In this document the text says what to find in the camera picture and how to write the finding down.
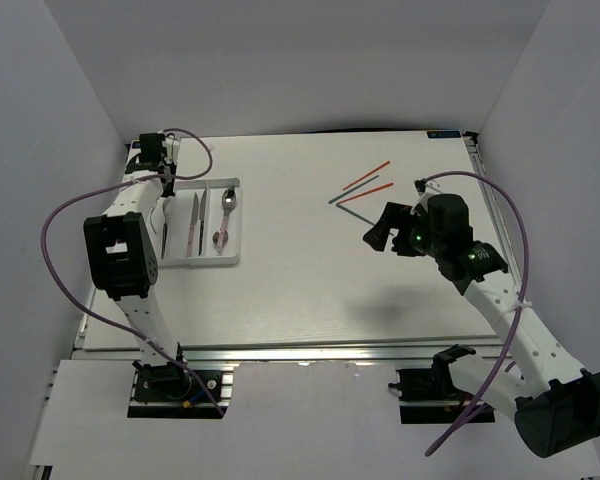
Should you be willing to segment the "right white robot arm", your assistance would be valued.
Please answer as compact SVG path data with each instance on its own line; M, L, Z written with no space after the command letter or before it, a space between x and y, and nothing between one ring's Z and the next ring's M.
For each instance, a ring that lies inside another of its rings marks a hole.
M426 453L484 407L509 418L540 458L600 437L600 372L590 372L544 325L526 300L528 279L515 279L498 251L475 239L465 200L443 192L435 177L415 187L417 203L387 203L364 242L375 251L433 259L503 342L493 363L464 345L433 357L429 386L443 398L464 392L471 400Z

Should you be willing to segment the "black handled fork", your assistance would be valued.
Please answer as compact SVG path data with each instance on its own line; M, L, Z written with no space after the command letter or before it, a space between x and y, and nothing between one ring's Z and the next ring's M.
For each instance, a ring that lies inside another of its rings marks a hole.
M162 225L162 234L161 234L161 254L160 254L161 260L163 260L166 255L168 229L169 229L169 205L170 205L170 202L171 202L170 197L165 198L162 202L163 225Z

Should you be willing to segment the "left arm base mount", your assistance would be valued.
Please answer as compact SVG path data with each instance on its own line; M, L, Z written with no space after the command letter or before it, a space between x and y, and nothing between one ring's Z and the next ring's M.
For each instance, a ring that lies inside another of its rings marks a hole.
M171 363L162 366L132 363L135 369L127 417L130 419L219 420L223 372L197 370L200 382Z

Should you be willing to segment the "green handled spoon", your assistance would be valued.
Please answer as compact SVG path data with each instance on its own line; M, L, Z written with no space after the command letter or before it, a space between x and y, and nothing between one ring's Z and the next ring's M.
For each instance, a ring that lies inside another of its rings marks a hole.
M225 232L224 234L221 234L220 231L217 231L214 233L212 241L213 241L214 248L218 253L223 252L225 246L228 243L228 238L229 238L229 235L227 232Z

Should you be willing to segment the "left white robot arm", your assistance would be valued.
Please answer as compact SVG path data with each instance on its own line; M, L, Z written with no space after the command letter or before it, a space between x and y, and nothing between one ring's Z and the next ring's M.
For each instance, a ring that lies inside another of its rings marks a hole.
M128 326L138 333L140 365L161 369L156 384L171 399L189 392L192 377L178 365L167 365L178 354L178 342L158 305L154 289L158 258L147 220L160 198L173 191L171 176L175 168L164 134L140 135L114 201L102 214L87 218L83 224L95 287L107 294Z

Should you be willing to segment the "pink handled knife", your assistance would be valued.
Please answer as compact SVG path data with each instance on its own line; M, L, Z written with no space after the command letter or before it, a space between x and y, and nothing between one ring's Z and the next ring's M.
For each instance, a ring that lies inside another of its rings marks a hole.
M199 196L197 193L194 193L190 225L189 225L189 229L188 229L187 245L186 245L186 257L187 258L191 257L192 253L193 253L193 243L194 243L196 225L198 222L199 207L200 207Z

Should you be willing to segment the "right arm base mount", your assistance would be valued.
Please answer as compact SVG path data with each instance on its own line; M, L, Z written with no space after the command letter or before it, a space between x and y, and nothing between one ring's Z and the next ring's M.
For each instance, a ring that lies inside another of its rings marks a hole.
M473 395L453 386L449 365L475 355L468 346L454 345L433 357L428 368L396 371L397 381L388 390L399 400L402 425L451 425L469 406Z

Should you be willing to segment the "pink handled spoon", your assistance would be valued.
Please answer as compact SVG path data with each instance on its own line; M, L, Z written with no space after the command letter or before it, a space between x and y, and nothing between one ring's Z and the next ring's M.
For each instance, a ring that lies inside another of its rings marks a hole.
M221 234L227 232L229 217L231 212L236 208L237 194L234 187L228 188L221 197L222 220L219 227Z

